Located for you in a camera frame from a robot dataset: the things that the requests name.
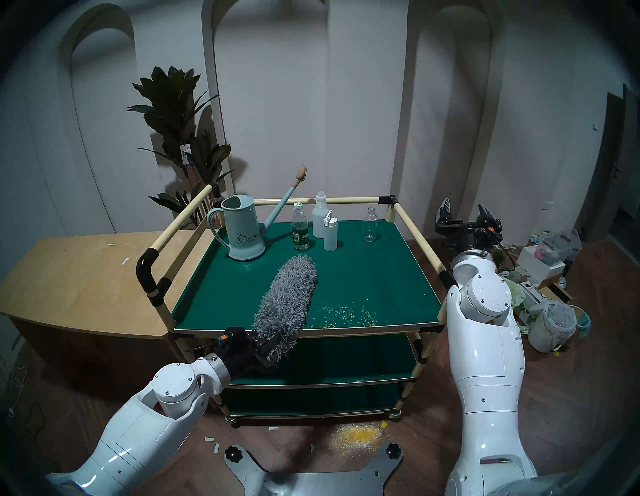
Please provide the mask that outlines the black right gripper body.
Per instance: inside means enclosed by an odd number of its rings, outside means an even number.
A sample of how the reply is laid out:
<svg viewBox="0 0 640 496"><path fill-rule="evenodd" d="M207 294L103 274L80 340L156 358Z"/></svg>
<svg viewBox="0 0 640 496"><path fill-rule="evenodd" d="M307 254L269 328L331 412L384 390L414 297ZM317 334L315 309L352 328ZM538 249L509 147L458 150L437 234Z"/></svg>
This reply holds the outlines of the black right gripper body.
<svg viewBox="0 0 640 496"><path fill-rule="evenodd" d="M502 231L481 228L478 226L477 220L468 223L454 220L450 223L435 223L435 231L445 238L441 245L444 248L453 249L455 253L462 253L468 250L489 252L503 240Z"/></svg>

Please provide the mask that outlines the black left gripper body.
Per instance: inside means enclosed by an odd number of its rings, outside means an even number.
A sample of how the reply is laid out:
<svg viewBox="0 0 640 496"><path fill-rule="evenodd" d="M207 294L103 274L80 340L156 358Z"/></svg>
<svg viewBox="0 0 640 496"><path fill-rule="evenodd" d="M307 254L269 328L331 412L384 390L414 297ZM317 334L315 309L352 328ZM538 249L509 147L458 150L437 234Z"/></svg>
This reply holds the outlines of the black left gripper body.
<svg viewBox="0 0 640 496"><path fill-rule="evenodd" d="M242 327L225 329L217 339L216 354L230 376L242 376L251 371L267 373L276 359L269 355L280 345L280 334L259 337L255 330Z"/></svg>

